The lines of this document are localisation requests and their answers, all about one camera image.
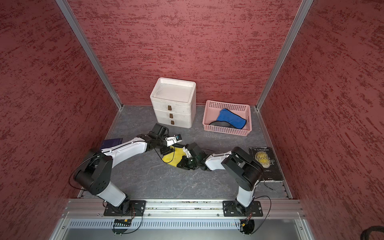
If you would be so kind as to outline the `yellow grey dishcloth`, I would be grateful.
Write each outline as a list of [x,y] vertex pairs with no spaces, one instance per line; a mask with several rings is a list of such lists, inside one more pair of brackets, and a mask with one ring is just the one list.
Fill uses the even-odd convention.
[[177,165],[182,161],[183,157],[186,157],[186,153],[182,148],[175,148],[170,146],[172,152],[163,156],[162,161],[168,165],[173,167],[177,167]]

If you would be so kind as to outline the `blue grey dishcloth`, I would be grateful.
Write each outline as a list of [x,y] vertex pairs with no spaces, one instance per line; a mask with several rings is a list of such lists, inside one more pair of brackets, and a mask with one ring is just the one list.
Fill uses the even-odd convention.
[[210,123],[211,126],[232,128],[232,129],[243,129],[247,124],[247,120],[234,114],[228,109],[222,109],[217,119]]

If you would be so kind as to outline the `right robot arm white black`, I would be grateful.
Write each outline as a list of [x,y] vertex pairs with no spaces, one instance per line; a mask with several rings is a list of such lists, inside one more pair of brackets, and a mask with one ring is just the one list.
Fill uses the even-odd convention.
[[255,188],[263,176],[263,166],[240,147],[222,154],[206,154],[195,143],[183,148],[184,155],[176,164],[184,170],[216,171],[225,170],[239,186],[234,201],[236,210],[246,215],[254,201]]

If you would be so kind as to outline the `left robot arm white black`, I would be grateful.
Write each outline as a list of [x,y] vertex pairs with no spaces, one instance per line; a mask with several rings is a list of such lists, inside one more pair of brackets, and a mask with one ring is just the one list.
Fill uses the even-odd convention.
[[151,150],[160,150],[162,155],[174,152],[171,146],[182,141],[181,135],[169,135],[169,129],[155,124],[146,135],[141,134],[120,145],[90,151],[85,160],[74,170],[70,180],[83,189],[107,202],[117,214],[126,215],[132,205],[127,194],[111,182],[112,169],[129,158]]

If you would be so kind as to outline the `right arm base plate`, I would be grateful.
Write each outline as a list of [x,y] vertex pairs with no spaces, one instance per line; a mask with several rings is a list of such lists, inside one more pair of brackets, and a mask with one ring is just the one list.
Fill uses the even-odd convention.
[[260,201],[253,201],[248,207],[244,207],[237,201],[223,201],[225,217],[262,217],[263,210]]

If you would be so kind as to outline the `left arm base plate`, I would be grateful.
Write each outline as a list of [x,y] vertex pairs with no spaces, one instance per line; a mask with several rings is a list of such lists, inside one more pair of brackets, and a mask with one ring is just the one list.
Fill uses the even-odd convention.
[[142,217],[146,208],[146,201],[128,200],[124,201],[121,206],[115,207],[108,202],[104,202],[105,217]]

